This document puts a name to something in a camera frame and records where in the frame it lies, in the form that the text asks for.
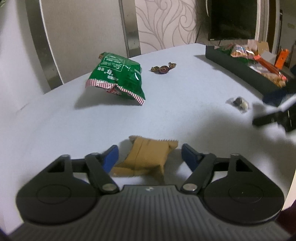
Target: television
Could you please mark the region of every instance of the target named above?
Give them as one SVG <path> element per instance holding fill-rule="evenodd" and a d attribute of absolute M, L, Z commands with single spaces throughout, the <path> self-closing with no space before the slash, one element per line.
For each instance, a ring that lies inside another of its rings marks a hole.
<path fill-rule="evenodd" d="M 207 0 L 208 40 L 254 39 L 257 0 Z"/>

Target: cardboard box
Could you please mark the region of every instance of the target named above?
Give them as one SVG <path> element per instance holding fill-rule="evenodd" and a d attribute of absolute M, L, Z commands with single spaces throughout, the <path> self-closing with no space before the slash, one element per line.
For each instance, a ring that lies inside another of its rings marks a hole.
<path fill-rule="evenodd" d="M 263 54 L 264 51 L 270 52 L 268 42 L 258 42 L 258 41 L 256 41 L 256 43 L 257 43 L 257 50 L 258 50 L 259 55 Z"/>
<path fill-rule="evenodd" d="M 268 51 L 264 51 L 260 56 L 272 65 L 274 65 L 274 63 L 276 62 L 276 55 Z"/>

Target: metal pivot pin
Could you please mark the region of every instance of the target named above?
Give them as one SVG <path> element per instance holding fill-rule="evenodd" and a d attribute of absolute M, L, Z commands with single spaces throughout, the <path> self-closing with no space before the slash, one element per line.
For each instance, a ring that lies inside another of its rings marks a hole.
<path fill-rule="evenodd" d="M 114 190 L 116 190 L 116 185 L 113 184 L 113 183 L 107 183 L 107 184 L 104 184 L 102 186 L 103 190 L 106 191 L 106 192 L 113 192 Z"/>
<path fill-rule="evenodd" d="M 186 183 L 183 185 L 185 191 L 194 192 L 197 189 L 197 185 L 193 183 Z"/>

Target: tan snack package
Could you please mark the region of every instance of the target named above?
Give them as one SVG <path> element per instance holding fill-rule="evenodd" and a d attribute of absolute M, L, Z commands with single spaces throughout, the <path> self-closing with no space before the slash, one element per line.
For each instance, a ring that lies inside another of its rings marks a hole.
<path fill-rule="evenodd" d="M 178 147 L 175 140 L 153 140 L 130 136 L 133 147 L 124 162 L 111 170 L 114 177 L 151 175 L 160 182 L 164 181 L 164 164 L 168 154 Z"/>

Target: small wrapped snack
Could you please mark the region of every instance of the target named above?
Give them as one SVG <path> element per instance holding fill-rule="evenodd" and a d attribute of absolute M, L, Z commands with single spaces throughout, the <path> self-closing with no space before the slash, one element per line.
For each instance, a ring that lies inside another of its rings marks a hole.
<path fill-rule="evenodd" d="M 114 177 L 132 177 L 152 175 L 159 182 L 164 182 L 164 164 L 168 154 L 178 147 L 175 140 L 153 140 L 130 136 L 133 147 L 124 162 L 111 170 Z"/>
<path fill-rule="evenodd" d="M 227 104 L 237 108 L 242 114 L 250 109 L 250 104 L 242 97 L 230 98 L 226 101 Z"/>
<path fill-rule="evenodd" d="M 282 88 L 286 85 L 285 80 L 282 79 L 281 75 L 271 73 L 267 68 L 265 68 L 260 63 L 249 64 L 249 67 L 259 74 L 263 75 L 265 78 L 269 79 L 272 83 Z"/>
<path fill-rule="evenodd" d="M 167 72 L 169 72 L 169 70 L 173 69 L 176 67 L 177 64 L 175 63 L 168 63 L 168 66 L 163 65 L 161 67 L 155 66 L 151 68 L 151 72 L 155 72 L 155 73 L 159 73 L 159 74 L 166 74 Z"/>
<path fill-rule="evenodd" d="M 283 87 L 286 85 L 285 82 L 287 81 L 287 77 L 282 74 L 281 70 L 279 70 L 277 67 L 275 67 L 265 59 L 261 58 L 260 55 L 256 55 L 255 60 L 266 69 L 268 69 L 272 74 L 275 74 L 277 76 L 275 77 L 275 75 L 265 74 L 266 78 L 268 78 L 279 87 Z"/>
<path fill-rule="evenodd" d="M 234 58 L 243 57 L 247 59 L 254 59 L 255 54 L 248 48 L 236 44 L 232 49 L 231 56 Z"/>
<path fill-rule="evenodd" d="M 141 87 L 142 68 L 140 64 L 108 52 L 100 54 L 99 58 L 101 62 L 91 73 L 86 87 L 100 87 L 108 93 L 135 99 L 140 105 L 143 105 L 145 95 Z"/>

